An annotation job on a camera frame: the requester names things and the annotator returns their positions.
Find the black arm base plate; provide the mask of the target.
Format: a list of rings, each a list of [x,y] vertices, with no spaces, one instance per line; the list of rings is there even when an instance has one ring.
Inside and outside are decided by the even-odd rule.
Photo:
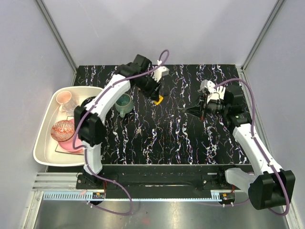
[[[224,169],[233,165],[104,165],[98,179],[82,172],[77,189],[104,190],[107,199],[124,199],[127,190],[137,199],[201,199],[211,198],[212,190],[230,192]]]

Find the yellow padlock black shackle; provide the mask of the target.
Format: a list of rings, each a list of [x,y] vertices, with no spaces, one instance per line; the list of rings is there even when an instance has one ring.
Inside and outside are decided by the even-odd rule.
[[[154,104],[155,105],[159,105],[162,101],[163,101],[163,96],[159,95],[159,100],[158,101],[154,101]]]

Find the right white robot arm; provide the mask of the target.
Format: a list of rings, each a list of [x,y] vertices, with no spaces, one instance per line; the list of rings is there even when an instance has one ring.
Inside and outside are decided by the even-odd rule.
[[[259,138],[252,117],[245,111],[243,91],[238,85],[216,86],[205,80],[199,89],[195,104],[183,112],[205,119],[209,114],[219,114],[227,130],[239,143],[250,161],[254,174],[238,167],[225,167],[216,177],[218,187],[231,185],[248,195],[256,210],[289,206],[295,185],[295,175],[284,170],[272,157]]]

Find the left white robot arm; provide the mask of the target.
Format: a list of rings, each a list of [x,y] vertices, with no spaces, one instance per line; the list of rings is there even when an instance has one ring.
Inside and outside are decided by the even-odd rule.
[[[99,175],[102,170],[101,144],[108,111],[134,86],[138,87],[146,98],[155,103],[161,102],[161,79],[168,73],[163,63],[158,59],[157,65],[153,67],[149,59],[136,55],[133,62],[117,67],[111,80],[91,102],[74,109],[75,135],[81,140],[84,149],[85,164],[82,175],[91,188],[97,189],[103,183],[103,177]]]

